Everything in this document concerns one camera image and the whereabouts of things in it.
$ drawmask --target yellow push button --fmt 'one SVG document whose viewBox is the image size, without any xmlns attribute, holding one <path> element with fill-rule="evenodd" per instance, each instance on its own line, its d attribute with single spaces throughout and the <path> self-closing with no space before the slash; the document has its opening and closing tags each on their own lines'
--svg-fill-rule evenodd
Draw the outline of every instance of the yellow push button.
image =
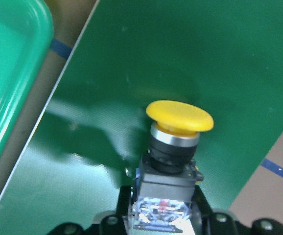
<svg viewBox="0 0 283 235">
<path fill-rule="evenodd" d="M 162 131 L 179 136 L 195 136 L 213 128 L 213 118 L 206 111 L 182 102 L 158 100 L 146 109 Z"/>
</svg>

